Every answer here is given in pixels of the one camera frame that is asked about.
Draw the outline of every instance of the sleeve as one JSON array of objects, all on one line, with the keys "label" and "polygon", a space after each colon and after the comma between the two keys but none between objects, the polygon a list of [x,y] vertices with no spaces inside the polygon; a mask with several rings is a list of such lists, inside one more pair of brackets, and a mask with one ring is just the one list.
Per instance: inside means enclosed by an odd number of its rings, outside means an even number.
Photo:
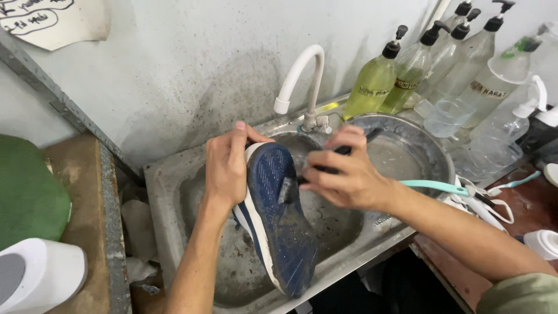
[{"label": "sleeve", "polygon": [[558,277],[527,274],[503,280],[488,289],[477,314],[558,313]]}]

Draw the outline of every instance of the sneaker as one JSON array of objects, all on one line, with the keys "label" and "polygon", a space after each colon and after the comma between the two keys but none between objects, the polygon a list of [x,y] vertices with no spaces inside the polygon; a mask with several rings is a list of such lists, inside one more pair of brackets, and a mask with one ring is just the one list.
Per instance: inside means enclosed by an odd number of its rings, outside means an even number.
[{"label": "sneaker", "polygon": [[254,241],[271,282],[299,298],[314,275],[318,241],[302,212],[298,188],[292,189],[290,204],[278,203],[283,179],[296,182],[294,161],[286,147],[273,142],[251,145],[244,156],[246,198],[234,207],[234,216]]}]

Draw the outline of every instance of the green mat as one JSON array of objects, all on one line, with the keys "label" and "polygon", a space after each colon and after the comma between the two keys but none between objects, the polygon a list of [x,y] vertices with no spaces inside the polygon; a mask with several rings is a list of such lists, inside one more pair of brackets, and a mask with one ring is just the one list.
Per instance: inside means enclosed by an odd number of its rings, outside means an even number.
[{"label": "green mat", "polygon": [[58,241],[70,196],[33,143],[0,135],[0,251],[30,237]]}]

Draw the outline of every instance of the hand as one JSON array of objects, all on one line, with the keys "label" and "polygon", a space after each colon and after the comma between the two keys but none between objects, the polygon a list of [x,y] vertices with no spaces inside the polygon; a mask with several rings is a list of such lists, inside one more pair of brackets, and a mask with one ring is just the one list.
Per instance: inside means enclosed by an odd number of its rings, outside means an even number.
[{"label": "hand", "polygon": [[230,209],[246,197],[246,161],[244,147],[250,142],[273,142],[251,126],[238,121],[233,130],[214,137],[206,145],[204,203],[220,209],[218,218],[224,222]]},{"label": "hand", "polygon": [[350,155],[322,150],[310,152],[307,157],[310,167],[328,166],[339,170],[339,174],[304,168],[303,176],[310,183],[301,185],[300,189],[314,191],[338,207],[384,211],[400,184],[378,173],[368,158],[366,144],[362,128],[352,125],[340,128],[325,148],[348,145],[353,148]]}]

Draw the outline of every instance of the faucet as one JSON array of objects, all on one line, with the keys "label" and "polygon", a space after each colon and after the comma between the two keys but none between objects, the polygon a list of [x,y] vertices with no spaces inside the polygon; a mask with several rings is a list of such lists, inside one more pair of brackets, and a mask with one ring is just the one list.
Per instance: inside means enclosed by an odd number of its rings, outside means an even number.
[{"label": "faucet", "polygon": [[279,96],[275,98],[273,110],[281,115],[287,113],[292,90],[300,77],[300,73],[302,73],[302,70],[313,56],[316,56],[316,69],[314,70],[314,78],[312,79],[310,102],[308,103],[308,109],[304,113],[302,130],[308,133],[311,132],[314,127],[323,127],[326,133],[330,133],[331,128],[328,126],[329,119],[327,116],[325,116],[325,118],[320,117],[320,119],[316,120],[316,100],[320,89],[321,76],[324,73],[325,61],[324,49],[320,45],[311,45],[296,59],[285,78],[285,82],[283,82]]}]

